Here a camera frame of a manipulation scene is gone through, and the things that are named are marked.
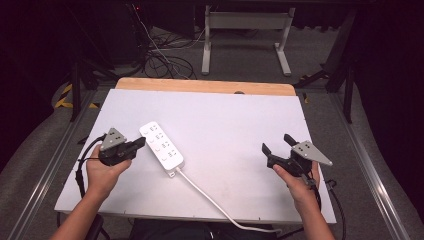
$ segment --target gray floor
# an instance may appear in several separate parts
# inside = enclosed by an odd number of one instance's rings
[[[278,41],[280,32],[259,31],[253,37],[243,37],[233,33],[219,33],[212,39],[211,68],[208,76],[202,76],[202,43],[184,50],[163,51],[166,55],[179,56],[188,60],[195,69],[199,79],[296,83],[300,76],[313,74],[320,70],[319,64],[325,62],[337,31],[321,33],[319,30],[292,28],[286,46],[286,56],[292,69],[292,76],[284,77],[279,67],[273,43]],[[325,81],[318,81],[306,89],[298,90],[299,98],[305,113],[307,124],[314,144],[333,162],[333,167],[323,167],[324,177],[334,179],[335,188],[346,217],[347,239],[391,239],[390,228],[387,227],[384,215],[379,209],[375,195],[370,190],[370,183],[364,177],[361,161],[346,130],[343,119],[339,116],[334,103],[334,96],[323,89]],[[92,102],[103,102],[110,83],[102,83],[94,94]],[[306,93],[308,103],[303,99]],[[424,226],[417,216],[416,210],[409,202],[401,186],[393,178],[382,158],[368,126],[366,115],[361,106],[358,91],[355,89],[352,105],[354,130],[358,139],[364,144],[384,187],[393,202],[403,226],[411,239],[424,239]],[[336,94],[342,98],[343,92]],[[31,198],[37,183],[43,177],[44,170],[49,167],[60,140],[67,134],[72,109],[57,108],[54,114],[46,119],[28,136],[21,147],[0,174],[0,239],[7,239],[20,215]],[[23,239],[46,239],[56,229],[56,213],[53,208],[77,159],[82,145],[79,140],[86,137],[99,113],[99,109],[86,109],[76,127],[75,133],[64,149],[64,157],[53,159],[59,164],[58,170],[50,185],[41,193],[39,202],[33,211],[33,217],[22,228]],[[332,199],[338,223],[331,226],[336,238],[342,236],[340,211]],[[107,217],[104,228],[112,238],[126,238],[131,230],[131,220]],[[283,226],[284,230],[296,229],[299,226]],[[302,233],[289,239],[304,239]]]

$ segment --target power strip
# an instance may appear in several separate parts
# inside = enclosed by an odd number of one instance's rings
[[[170,177],[175,176],[177,168],[183,168],[184,157],[171,142],[157,122],[149,122],[140,128],[146,143]]]

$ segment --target aluminum rail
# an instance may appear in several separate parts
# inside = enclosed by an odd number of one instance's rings
[[[389,229],[392,238],[399,240],[410,239],[408,232],[402,223],[402,220],[400,219],[392,201],[390,200],[389,195],[387,194],[386,188],[381,182],[380,177],[378,176],[377,171],[372,164],[370,156],[365,150],[362,142],[356,136],[350,124],[345,119],[340,98],[336,93],[330,93],[329,96],[353,143],[359,166],[364,173],[364,177],[368,183],[368,186],[370,187],[371,193],[374,196],[374,199],[378,208],[380,209],[381,215],[386,222],[387,228]]]
[[[68,143],[73,137],[75,130],[78,128],[84,113],[88,109],[91,101],[93,100],[95,91],[89,91],[83,99],[81,112],[74,122],[70,122],[62,139],[59,142],[52,158],[50,159],[46,170],[35,185],[34,191],[32,192],[31,197],[29,198],[24,210],[21,213],[18,221],[12,229],[8,239],[9,240],[19,240],[23,239],[26,231],[28,230],[31,221],[34,219],[35,214],[40,208],[41,203],[44,200],[44,197],[49,190],[49,187],[53,181],[54,176],[56,175],[57,170],[59,169],[65,153],[68,150]]]

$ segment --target white tabletop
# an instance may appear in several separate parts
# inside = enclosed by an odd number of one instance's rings
[[[297,97],[115,89],[108,94],[84,150],[111,127],[133,141],[141,136],[138,129],[151,121],[159,123],[184,156],[183,172],[236,221],[301,222],[286,184],[266,167],[261,151],[266,143],[273,154],[287,158],[290,146],[283,140],[285,133],[297,141],[311,140]],[[324,218],[335,223],[323,181],[320,194]],[[72,171],[55,210],[70,212],[79,200]],[[123,217],[226,219],[182,176],[170,178],[147,145],[138,150],[99,212]]]

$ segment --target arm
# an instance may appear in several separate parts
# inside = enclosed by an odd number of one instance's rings
[[[99,149],[100,145],[97,145],[90,158],[98,158]],[[51,239],[84,239],[97,211],[115,187],[119,175],[130,165],[131,160],[112,167],[97,159],[87,160],[87,192]]]
[[[334,236],[321,214],[314,191],[310,190],[302,179],[293,177],[282,167],[274,165],[273,169],[286,182],[290,190],[296,210],[302,218],[306,238],[333,240]],[[312,163],[312,174],[319,187],[320,176],[317,162]]]

